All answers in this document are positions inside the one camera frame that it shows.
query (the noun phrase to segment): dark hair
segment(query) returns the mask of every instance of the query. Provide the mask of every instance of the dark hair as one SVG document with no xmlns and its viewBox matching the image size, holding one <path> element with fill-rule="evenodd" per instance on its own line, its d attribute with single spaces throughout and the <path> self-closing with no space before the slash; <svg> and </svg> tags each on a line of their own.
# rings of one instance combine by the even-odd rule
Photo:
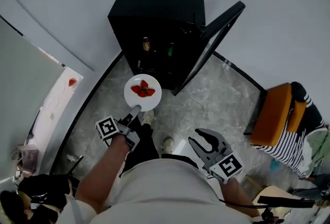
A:
<svg viewBox="0 0 330 224">
<path fill-rule="evenodd" d="M 5 214 L 12 222 L 15 224 L 27 223 L 23 200 L 16 192 L 2 191 L 0 201 Z"/>
</svg>

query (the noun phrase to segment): orange cushion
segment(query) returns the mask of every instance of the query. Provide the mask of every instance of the orange cushion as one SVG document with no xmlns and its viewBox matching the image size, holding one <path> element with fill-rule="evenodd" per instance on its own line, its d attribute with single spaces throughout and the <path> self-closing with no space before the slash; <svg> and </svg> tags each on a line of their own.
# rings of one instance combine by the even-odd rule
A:
<svg viewBox="0 0 330 224">
<path fill-rule="evenodd" d="M 294 102 L 293 111 L 291 112 L 288 120 L 288 132 L 296 132 L 298 130 L 300 121 L 303 118 L 306 109 L 306 105 L 306 102 Z"/>
<path fill-rule="evenodd" d="M 266 146 L 277 144 L 288 117 L 291 99 L 289 83 L 268 90 L 265 103 L 251 135 L 252 143 Z"/>
</svg>

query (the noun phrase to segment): white plate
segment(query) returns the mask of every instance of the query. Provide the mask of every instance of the white plate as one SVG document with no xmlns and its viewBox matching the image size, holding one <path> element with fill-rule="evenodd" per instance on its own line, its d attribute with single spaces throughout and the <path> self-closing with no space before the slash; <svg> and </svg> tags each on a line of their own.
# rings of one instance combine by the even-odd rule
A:
<svg viewBox="0 0 330 224">
<path fill-rule="evenodd" d="M 141 98 L 138 94 L 131 90 L 132 86 L 141 85 L 144 80 L 148 83 L 149 88 L 154 89 L 155 93 L 151 97 Z M 139 74 L 129 79 L 124 88 L 124 97 L 130 107 L 141 105 L 141 111 L 149 111 L 155 108 L 161 99 L 161 87 L 159 82 L 152 76 L 147 74 Z"/>
</svg>

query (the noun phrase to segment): green cloth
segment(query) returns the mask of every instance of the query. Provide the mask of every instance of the green cloth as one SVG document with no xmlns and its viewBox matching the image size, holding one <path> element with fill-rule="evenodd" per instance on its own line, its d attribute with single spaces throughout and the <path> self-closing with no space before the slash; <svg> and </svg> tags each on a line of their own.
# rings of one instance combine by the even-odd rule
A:
<svg viewBox="0 0 330 224">
<path fill-rule="evenodd" d="M 329 131 L 316 131 L 307 138 L 312 149 L 312 163 L 317 165 L 330 151 Z"/>
</svg>

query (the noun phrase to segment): black mini fridge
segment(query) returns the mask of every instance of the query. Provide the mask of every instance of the black mini fridge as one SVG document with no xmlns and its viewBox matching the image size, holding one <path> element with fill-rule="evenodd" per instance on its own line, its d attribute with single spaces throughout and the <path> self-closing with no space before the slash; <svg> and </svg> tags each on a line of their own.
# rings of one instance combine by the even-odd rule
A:
<svg viewBox="0 0 330 224">
<path fill-rule="evenodd" d="M 244 8 L 237 2 L 206 26 L 204 0 L 116 0 L 108 19 L 134 75 L 149 74 L 176 95 Z"/>
</svg>

